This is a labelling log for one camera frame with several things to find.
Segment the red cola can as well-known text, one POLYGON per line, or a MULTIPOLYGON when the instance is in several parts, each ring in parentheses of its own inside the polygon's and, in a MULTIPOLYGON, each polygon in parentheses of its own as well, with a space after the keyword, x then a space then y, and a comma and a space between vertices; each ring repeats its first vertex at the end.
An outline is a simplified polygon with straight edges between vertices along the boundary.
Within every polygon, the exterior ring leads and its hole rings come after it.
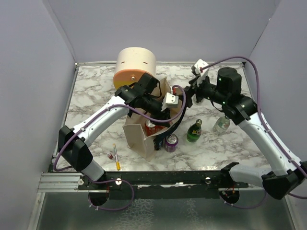
POLYGON ((167 130, 167 127, 159 125, 159 124, 155 125, 149 119, 147 119, 144 122, 144 132, 145 132, 147 137, 154 135, 157 132, 164 130, 164 129, 167 130))

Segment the cream canvas tote bag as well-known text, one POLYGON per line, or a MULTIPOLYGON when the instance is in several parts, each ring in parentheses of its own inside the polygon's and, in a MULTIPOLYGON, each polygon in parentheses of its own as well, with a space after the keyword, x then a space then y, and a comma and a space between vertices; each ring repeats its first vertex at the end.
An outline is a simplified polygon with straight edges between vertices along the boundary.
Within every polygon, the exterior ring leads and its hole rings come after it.
MULTIPOLYGON (((172 93, 173 90, 167 78, 161 79, 160 83, 163 96, 167 92, 172 93)), ((163 145, 164 138, 159 140, 158 137, 160 134, 164 134, 168 130, 175 128, 175 123, 180 119, 182 114, 179 112, 181 107, 182 101, 180 100, 176 108, 169 109, 171 118, 179 113, 179 116, 170 122, 171 126, 169 128, 160 124, 149 128, 148 125, 150 124, 147 122, 149 121, 148 118, 136 113, 133 113, 131 117, 127 116, 123 130, 129 148, 143 157, 146 161, 151 161, 163 145)))

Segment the green glass bottle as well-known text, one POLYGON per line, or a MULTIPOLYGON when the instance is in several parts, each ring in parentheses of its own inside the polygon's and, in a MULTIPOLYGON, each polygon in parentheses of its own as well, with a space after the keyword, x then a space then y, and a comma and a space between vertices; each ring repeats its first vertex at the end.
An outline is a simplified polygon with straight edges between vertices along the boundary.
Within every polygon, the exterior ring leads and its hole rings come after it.
POLYGON ((187 141, 191 143, 198 141, 202 132, 201 125, 202 125, 202 120, 197 119, 196 122, 189 127, 186 133, 187 141))

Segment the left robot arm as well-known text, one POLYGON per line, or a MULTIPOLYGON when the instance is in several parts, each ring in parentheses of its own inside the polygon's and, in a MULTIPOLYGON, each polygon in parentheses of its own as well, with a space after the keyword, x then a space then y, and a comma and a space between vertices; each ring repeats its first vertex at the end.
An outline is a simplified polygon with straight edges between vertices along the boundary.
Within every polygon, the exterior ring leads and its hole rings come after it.
POLYGON ((95 189, 105 186, 105 170, 94 160, 89 148, 96 138, 123 116, 131 116, 138 109, 150 114, 154 124, 170 127, 170 110, 159 96, 152 95, 161 83, 151 74, 144 73, 131 85, 119 87, 114 96, 100 110, 74 128, 63 126, 59 130, 58 153, 77 172, 89 177, 95 189))

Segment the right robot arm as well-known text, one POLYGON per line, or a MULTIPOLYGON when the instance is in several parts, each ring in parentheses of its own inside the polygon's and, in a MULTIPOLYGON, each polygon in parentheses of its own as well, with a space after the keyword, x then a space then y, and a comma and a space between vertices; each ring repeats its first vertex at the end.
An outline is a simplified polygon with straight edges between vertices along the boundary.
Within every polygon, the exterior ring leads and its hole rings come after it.
POLYGON ((267 159, 268 169, 249 167, 233 162, 221 169, 220 181, 225 187, 242 182, 262 187, 272 198, 280 200, 298 187, 307 172, 307 163, 296 157, 278 138, 259 115, 257 104, 241 93, 242 77, 235 68, 218 70, 217 83, 211 84, 207 71, 193 66, 195 76, 185 88, 187 106, 192 106, 192 96, 197 101, 209 100, 222 106, 222 113, 239 126, 256 144, 267 159))

